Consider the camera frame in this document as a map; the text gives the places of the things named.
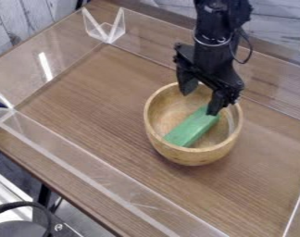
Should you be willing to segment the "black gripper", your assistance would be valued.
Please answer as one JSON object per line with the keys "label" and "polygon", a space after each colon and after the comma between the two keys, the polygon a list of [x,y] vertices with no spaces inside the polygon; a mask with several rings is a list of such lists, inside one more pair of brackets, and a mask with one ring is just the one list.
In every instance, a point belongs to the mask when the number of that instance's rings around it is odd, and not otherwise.
{"label": "black gripper", "polygon": [[178,89],[189,95],[202,82],[213,91],[208,114],[217,116],[226,104],[234,104],[244,89],[244,82],[233,68],[240,37],[225,44],[208,46],[175,43],[174,63]]}

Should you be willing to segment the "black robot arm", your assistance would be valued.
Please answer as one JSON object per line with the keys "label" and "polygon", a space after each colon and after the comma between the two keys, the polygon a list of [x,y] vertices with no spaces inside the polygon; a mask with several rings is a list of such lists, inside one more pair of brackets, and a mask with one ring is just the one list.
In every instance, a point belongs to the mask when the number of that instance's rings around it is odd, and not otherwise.
{"label": "black robot arm", "polygon": [[174,63],[179,92],[189,95],[202,82],[212,90],[208,114],[234,105],[244,81],[233,62],[245,64],[253,54],[242,25],[250,20],[249,0],[193,0],[197,18],[193,44],[175,43]]}

